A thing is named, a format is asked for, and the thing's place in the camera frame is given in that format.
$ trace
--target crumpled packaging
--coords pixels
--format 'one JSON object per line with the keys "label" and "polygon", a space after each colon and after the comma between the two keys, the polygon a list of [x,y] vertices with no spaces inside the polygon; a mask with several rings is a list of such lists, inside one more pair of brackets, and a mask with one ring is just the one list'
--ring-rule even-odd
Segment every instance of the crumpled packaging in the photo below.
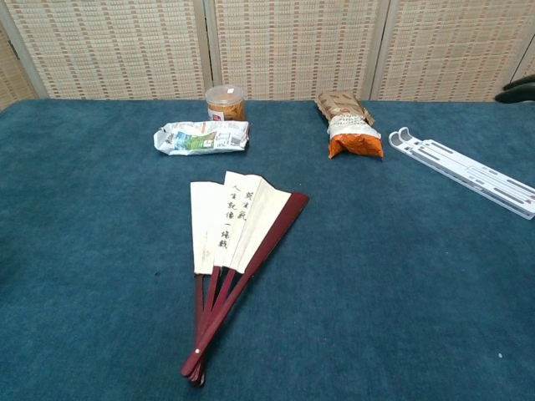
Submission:
{"label": "crumpled packaging", "polygon": [[205,155],[245,150],[247,121],[168,123],[154,134],[154,147],[167,155]]}
{"label": "crumpled packaging", "polygon": [[372,128],[374,118],[350,91],[323,92],[314,100],[329,121],[329,158],[348,151],[383,157],[381,134]]}

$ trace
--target plastic jar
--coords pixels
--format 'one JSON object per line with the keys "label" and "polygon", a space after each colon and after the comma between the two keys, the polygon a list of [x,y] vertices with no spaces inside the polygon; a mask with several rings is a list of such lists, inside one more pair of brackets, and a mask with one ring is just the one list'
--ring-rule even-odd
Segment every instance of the plastic jar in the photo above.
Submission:
{"label": "plastic jar", "polygon": [[243,90],[235,85],[219,85],[206,92],[208,115],[215,121],[245,121]]}

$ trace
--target paper fan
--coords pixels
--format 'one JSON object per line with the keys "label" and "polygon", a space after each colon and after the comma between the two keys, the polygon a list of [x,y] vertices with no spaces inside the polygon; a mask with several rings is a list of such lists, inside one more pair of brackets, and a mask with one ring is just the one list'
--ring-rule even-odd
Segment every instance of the paper fan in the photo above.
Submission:
{"label": "paper fan", "polygon": [[[193,384],[204,383],[203,355],[211,340],[307,201],[306,195],[276,190],[259,175],[228,171],[224,185],[191,183],[195,347],[181,374]],[[220,283],[224,270],[227,274]],[[211,277],[204,300],[206,275]]]}

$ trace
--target blue carpet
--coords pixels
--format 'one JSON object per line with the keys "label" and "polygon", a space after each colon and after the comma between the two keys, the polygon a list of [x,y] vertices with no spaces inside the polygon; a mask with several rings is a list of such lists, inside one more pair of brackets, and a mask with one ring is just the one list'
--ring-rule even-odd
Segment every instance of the blue carpet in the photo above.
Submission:
{"label": "blue carpet", "polygon": [[[0,114],[1,400],[535,398],[535,226],[402,155],[439,140],[535,185],[535,104],[368,102],[384,160],[327,157],[312,102],[247,102],[246,152],[166,156],[201,101],[33,100]],[[189,183],[310,202],[211,348],[191,351]]]}

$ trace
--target orange snack bag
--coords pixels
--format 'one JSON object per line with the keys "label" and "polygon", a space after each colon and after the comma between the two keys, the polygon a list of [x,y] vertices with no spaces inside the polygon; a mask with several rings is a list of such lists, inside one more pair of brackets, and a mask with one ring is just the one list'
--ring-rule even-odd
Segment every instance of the orange snack bag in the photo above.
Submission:
{"label": "orange snack bag", "polygon": [[315,99],[329,120],[329,158],[347,150],[364,156],[383,157],[381,134],[371,127],[374,118],[349,92],[326,92]]}

